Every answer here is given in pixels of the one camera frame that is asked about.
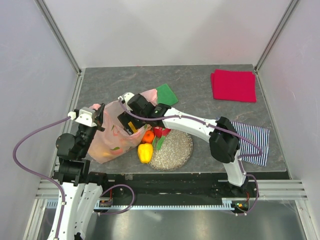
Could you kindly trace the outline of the yellow lemon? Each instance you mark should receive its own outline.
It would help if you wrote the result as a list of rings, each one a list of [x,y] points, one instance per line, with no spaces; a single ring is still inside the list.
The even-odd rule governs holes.
[[[128,130],[132,134],[134,134],[138,131],[131,121],[128,123]]]

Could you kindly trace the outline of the pink plastic bag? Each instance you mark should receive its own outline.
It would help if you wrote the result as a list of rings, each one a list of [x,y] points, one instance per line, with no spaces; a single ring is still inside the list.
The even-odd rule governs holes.
[[[146,124],[139,128],[137,132],[128,134],[118,120],[118,115],[123,112],[124,110],[118,100],[108,103],[104,108],[102,127],[105,130],[95,133],[87,152],[100,164],[111,161],[137,147],[146,131],[151,129],[151,126]]]

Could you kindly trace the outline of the orange tangerine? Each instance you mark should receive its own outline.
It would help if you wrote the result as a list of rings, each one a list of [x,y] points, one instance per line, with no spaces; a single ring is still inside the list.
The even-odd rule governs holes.
[[[141,139],[142,144],[152,144],[155,138],[155,134],[152,130],[147,130]]]

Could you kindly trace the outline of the yellow bell pepper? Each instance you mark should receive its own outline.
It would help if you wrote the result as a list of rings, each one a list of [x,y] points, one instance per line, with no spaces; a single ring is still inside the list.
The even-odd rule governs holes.
[[[153,156],[153,145],[151,143],[140,144],[137,148],[137,154],[141,163],[148,164]]]

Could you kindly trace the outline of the red dragon fruit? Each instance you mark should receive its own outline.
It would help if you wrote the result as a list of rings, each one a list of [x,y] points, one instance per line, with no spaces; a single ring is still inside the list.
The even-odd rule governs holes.
[[[157,127],[154,127],[152,131],[154,133],[154,139],[152,141],[152,145],[156,150],[159,151],[167,135],[170,133],[171,129],[157,126]]]

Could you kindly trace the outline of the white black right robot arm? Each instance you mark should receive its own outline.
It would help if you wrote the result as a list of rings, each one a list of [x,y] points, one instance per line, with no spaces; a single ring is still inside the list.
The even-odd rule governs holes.
[[[247,191],[246,177],[241,167],[240,139],[230,120],[205,120],[183,113],[174,107],[159,103],[153,105],[141,94],[127,92],[118,97],[124,112],[119,116],[121,123],[130,131],[149,124],[155,128],[177,130],[198,137],[209,144],[212,157],[221,162],[227,173],[229,191],[235,197]]]

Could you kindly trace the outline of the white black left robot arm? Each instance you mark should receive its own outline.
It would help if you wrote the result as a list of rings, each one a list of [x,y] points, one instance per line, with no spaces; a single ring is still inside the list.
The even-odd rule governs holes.
[[[58,170],[54,172],[59,192],[48,239],[83,240],[99,197],[110,191],[107,174],[90,172],[85,157],[97,131],[103,132],[105,104],[98,109],[83,107],[68,113],[78,123],[76,134],[63,133],[56,140]]]

